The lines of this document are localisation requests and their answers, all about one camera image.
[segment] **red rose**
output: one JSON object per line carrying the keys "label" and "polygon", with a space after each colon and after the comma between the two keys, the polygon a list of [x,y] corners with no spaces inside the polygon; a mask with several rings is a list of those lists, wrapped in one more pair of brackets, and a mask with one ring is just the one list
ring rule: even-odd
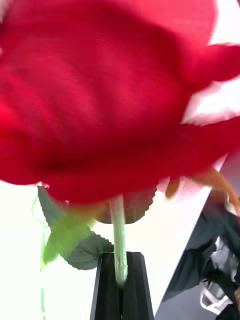
{"label": "red rose", "polygon": [[194,45],[105,0],[18,0],[0,44],[2,180],[95,203],[239,148],[239,117],[180,124],[192,94],[240,74],[239,45]]}

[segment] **serrated leaf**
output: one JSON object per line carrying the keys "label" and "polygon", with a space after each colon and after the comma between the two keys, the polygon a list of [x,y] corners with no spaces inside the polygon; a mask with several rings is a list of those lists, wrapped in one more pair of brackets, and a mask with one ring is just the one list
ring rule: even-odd
{"label": "serrated leaf", "polygon": [[[95,234],[88,226],[85,229],[87,237],[79,239],[81,230],[78,227],[75,228],[74,224],[76,220],[79,222],[78,219],[81,219],[81,217],[66,215],[68,206],[60,207],[49,197],[44,187],[38,187],[38,197],[45,219],[52,231],[44,252],[45,262],[54,260],[60,254],[74,268],[90,270],[97,267],[99,256],[102,253],[114,251],[111,242]],[[76,232],[76,237],[73,237],[73,239],[67,237],[66,239],[66,235],[72,228]]]}
{"label": "serrated leaf", "polygon": [[114,245],[111,242],[93,232],[87,239],[81,241],[71,256],[65,260],[79,270],[91,270],[97,267],[102,253],[113,251]]}
{"label": "serrated leaf", "polygon": [[[156,191],[157,188],[150,188],[141,192],[129,193],[123,197],[126,225],[134,224],[145,216],[145,212],[153,204]],[[97,221],[103,224],[112,223],[109,204],[106,205],[104,215],[97,218]]]}

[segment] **green stem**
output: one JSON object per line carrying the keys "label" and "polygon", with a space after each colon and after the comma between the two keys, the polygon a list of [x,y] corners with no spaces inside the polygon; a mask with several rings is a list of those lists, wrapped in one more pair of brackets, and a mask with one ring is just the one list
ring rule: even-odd
{"label": "green stem", "polygon": [[119,288],[123,289],[128,276],[123,196],[110,201],[110,211],[114,234],[115,277]]}

